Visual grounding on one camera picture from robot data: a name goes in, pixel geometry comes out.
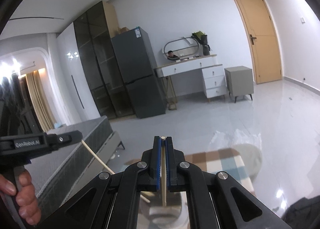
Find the tall wardrobe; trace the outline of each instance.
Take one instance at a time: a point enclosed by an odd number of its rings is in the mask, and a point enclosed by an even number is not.
[[[113,119],[134,114],[111,43],[119,27],[113,5],[101,1],[73,24],[81,64],[100,115]]]

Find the metal screw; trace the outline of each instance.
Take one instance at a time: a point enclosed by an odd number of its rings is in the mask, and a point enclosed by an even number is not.
[[[108,177],[109,177],[109,173],[107,173],[107,172],[101,172],[99,174],[100,179],[107,179]]]
[[[189,164],[189,162],[181,162],[181,163],[180,163],[180,167],[181,167],[181,168],[184,168],[184,169],[187,169],[187,168],[190,167],[190,164]]]
[[[139,168],[145,168],[147,166],[147,164],[145,162],[138,162],[137,166]]]
[[[220,173],[218,174],[218,177],[219,177],[220,179],[227,179],[227,178],[228,178],[228,174],[225,173],[225,172],[220,172]]]

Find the desk leg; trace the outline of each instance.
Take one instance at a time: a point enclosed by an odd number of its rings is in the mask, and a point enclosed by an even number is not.
[[[169,78],[171,92],[172,92],[172,95],[173,95],[174,102],[178,103],[176,92],[174,91],[173,83],[172,83],[172,80],[171,80],[171,76],[169,76],[168,78]]]
[[[165,97],[166,97],[167,103],[168,103],[168,110],[177,110],[177,105],[176,105],[177,98],[176,98],[176,94],[175,94],[175,91],[174,91],[174,88],[173,88],[171,77],[170,76],[163,77],[161,80],[162,80],[162,85],[164,87]],[[168,97],[169,86],[171,87],[171,92],[172,92],[172,95],[173,95],[173,102],[171,102],[171,100],[169,100],[169,97]]]
[[[169,110],[177,110],[177,96],[176,96],[176,92],[174,91],[174,87],[173,87],[173,83],[171,80],[171,76],[168,76],[168,85],[170,85],[171,88],[171,93],[172,93],[172,100],[173,103],[171,103],[171,105],[169,104]]]

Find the refrigerator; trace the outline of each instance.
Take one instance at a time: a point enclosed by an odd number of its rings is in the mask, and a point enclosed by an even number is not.
[[[156,59],[147,32],[137,27],[111,39],[119,70],[138,118],[165,114],[166,98],[156,76]]]

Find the human hand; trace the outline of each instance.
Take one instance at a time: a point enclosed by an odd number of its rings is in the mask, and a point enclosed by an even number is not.
[[[20,206],[19,214],[29,225],[36,225],[40,222],[41,211],[35,195],[35,187],[31,183],[30,173],[26,170],[19,176],[22,186],[16,196],[17,204]],[[0,174],[0,190],[7,195],[14,196],[17,193],[15,186]]]

